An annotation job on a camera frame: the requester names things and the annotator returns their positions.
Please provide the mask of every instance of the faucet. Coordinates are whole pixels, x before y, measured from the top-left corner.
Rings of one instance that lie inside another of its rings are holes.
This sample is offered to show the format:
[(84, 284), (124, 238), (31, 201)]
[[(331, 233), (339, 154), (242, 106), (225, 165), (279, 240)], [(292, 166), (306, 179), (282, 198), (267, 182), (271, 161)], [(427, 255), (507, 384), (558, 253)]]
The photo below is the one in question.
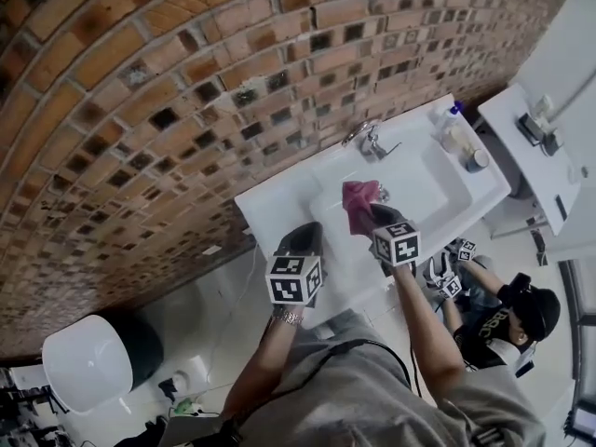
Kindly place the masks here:
[(347, 136), (344, 137), (342, 145), (346, 147), (360, 133), (366, 131), (366, 136), (361, 141), (359, 146), (360, 153), (365, 157), (372, 156), (376, 161), (383, 160), (385, 157), (389, 156), (395, 149), (397, 149), (401, 145), (401, 142), (398, 142), (390, 151), (386, 151), (383, 147), (381, 147), (378, 143), (379, 135), (377, 134), (377, 130), (379, 128), (380, 123), (380, 119), (364, 121), (362, 124), (352, 129), (347, 134)]

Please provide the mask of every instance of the black cap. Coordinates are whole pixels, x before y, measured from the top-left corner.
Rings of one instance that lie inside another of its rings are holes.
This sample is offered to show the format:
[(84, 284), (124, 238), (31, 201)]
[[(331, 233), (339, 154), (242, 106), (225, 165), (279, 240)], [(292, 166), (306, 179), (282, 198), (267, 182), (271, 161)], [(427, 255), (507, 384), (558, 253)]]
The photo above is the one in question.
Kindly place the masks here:
[(561, 314), (561, 303), (554, 291), (533, 286), (518, 293), (511, 308), (532, 341), (547, 338), (557, 326)]

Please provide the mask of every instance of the white tile floor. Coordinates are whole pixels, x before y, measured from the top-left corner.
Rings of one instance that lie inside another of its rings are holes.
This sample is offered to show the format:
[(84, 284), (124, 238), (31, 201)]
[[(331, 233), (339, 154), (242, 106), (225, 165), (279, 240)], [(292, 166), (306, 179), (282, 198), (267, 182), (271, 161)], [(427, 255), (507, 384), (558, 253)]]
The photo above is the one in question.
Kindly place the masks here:
[[(529, 234), (492, 241), (485, 225), (477, 223), (464, 237), (478, 243), (479, 253), (493, 257), (496, 272), (505, 281), (523, 271), (532, 277), (535, 285), (555, 290), (562, 301), (561, 322), (538, 347), (537, 368), (521, 379), (526, 395), (546, 418), (568, 387), (571, 373), (569, 317), (558, 269), (537, 265), (535, 246)], [(252, 251), (239, 257), (142, 310), (161, 337), (166, 360), (148, 382), (120, 402), (103, 406), (86, 416), (73, 413), (63, 416), (61, 421), (77, 445), (90, 440), (97, 447), (112, 447), (126, 437), (141, 433), (146, 421), (159, 414), (167, 415), (171, 403), (157, 384), (176, 371), (188, 373), (191, 379), (188, 392), (179, 394), (179, 398), (200, 396), (205, 411), (222, 409), (231, 385), (257, 346), (271, 311), (260, 252), (255, 257), (256, 265), (246, 294), (233, 309), (248, 281), (253, 254)], [(364, 315), (387, 345), (403, 358), (412, 376), (410, 340), (397, 293), (380, 292), (355, 310)], [(560, 386), (545, 392), (544, 387), (539, 388), (545, 379), (549, 380), (549, 385), (558, 382)], [(429, 399), (424, 382), (420, 381), (423, 394)]]

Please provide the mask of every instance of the person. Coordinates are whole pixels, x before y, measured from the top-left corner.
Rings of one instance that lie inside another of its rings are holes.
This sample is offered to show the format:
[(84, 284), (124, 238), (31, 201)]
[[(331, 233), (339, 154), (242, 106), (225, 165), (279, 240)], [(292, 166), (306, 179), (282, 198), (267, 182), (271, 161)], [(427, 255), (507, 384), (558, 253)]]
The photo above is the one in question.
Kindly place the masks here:
[(520, 273), (510, 284), (494, 274), (490, 258), (480, 255), (458, 262), (467, 311), (454, 299), (442, 304), (445, 324), (470, 370), (509, 365), (518, 377), (533, 365), (535, 344), (554, 330), (561, 304), (552, 290), (530, 285)]
[(511, 372), (468, 372), (410, 268), (391, 272), (436, 407), (414, 395), (404, 364), (360, 316), (331, 320), (334, 336), (321, 341), (299, 328), (304, 308), (286, 305), (232, 386), (221, 431), (194, 445), (543, 445)]

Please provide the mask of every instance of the sink basin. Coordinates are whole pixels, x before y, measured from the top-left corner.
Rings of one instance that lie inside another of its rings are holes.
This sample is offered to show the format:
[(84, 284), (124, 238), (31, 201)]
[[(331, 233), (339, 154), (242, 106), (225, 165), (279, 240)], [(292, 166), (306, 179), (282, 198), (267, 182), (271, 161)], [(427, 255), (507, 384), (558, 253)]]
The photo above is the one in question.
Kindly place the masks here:
[[(358, 141), (347, 147), (338, 143), (236, 197), (265, 257), (296, 226), (322, 223), (328, 276), (316, 307), (306, 310), (306, 328), (361, 303), (388, 283), (368, 252), (369, 239), (349, 234), (342, 208), (343, 182), (377, 180), (384, 186), (390, 197), (386, 204), (415, 221), (421, 231), (420, 262), (461, 235), (509, 193), (492, 159), (488, 168), (470, 174), (457, 156), (443, 151), (435, 140), (431, 117), (451, 104), (453, 97), (448, 95), (385, 121), (379, 128), (379, 144), (385, 148), (401, 145), (382, 161), (367, 161), (358, 150)], [(474, 147), (484, 147), (462, 116), (459, 125)]]

